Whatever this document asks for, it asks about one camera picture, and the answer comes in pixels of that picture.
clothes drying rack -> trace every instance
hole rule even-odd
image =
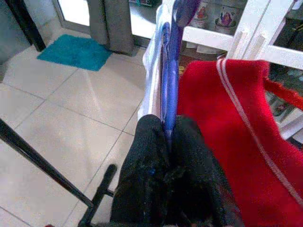
[[[163,68],[161,119],[169,149],[171,149],[173,128],[177,114],[178,58],[183,29],[193,18],[199,3],[200,0],[175,0],[171,24],[165,23],[162,30],[161,58]],[[114,164],[111,164],[107,168],[101,184],[97,188],[93,199],[90,200],[2,119],[0,119],[0,139],[88,206],[84,216],[78,224],[78,227],[92,227],[91,220],[94,217],[104,195],[111,197],[114,196],[114,192],[108,189],[117,171],[117,167]]]

white floor tile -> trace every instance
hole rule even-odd
[[[113,149],[105,159],[103,165],[98,170],[96,176],[93,178],[92,182],[89,184],[85,194],[92,198],[96,192],[97,187],[100,185],[103,175],[110,164],[116,164],[118,171],[109,187],[110,190],[114,191],[118,184],[119,174],[121,166],[124,162],[124,159],[131,147],[134,137],[126,133],[122,133],[119,137],[117,143],[114,145]],[[92,223],[108,222],[110,218],[111,210],[111,198],[105,198],[103,203],[99,206],[99,209],[96,212],[96,215],[93,218]],[[86,206],[82,202],[78,202],[73,213],[70,215],[69,219],[65,223],[64,227],[75,227],[77,226],[79,220],[82,218]]]
[[[127,126],[125,127],[124,131],[134,135],[136,132],[136,127],[138,123],[138,110],[139,110],[140,105],[136,109],[136,112],[132,116],[131,120],[127,123]]]
[[[22,222],[18,218],[7,213],[0,208],[0,226],[2,227],[30,227],[26,223]]]
[[[17,133],[84,191],[120,131],[46,101]],[[7,145],[0,146],[0,205],[32,226],[61,226],[77,199]]]
[[[77,32],[77,31],[73,31],[73,30],[69,30],[66,28],[61,28],[60,30],[58,30],[57,32],[55,32],[50,39],[51,40],[57,40],[60,36],[67,34],[67,35],[72,35],[75,37],[82,37],[82,38],[90,38],[89,34],[85,34],[85,33],[81,33],[81,32]]]
[[[42,102],[43,99],[0,84],[0,118],[12,128],[17,127]]]
[[[146,49],[143,47],[135,46],[132,56],[127,56],[124,54],[117,54],[117,53],[113,53],[112,56],[117,59],[122,59],[124,61],[133,62],[138,65],[143,65],[142,58],[145,53],[145,50]]]
[[[144,95],[143,66],[110,57],[98,71],[77,70],[49,100],[123,129]]]
[[[3,82],[45,99],[77,69],[38,60],[39,54],[31,46],[10,59]]]

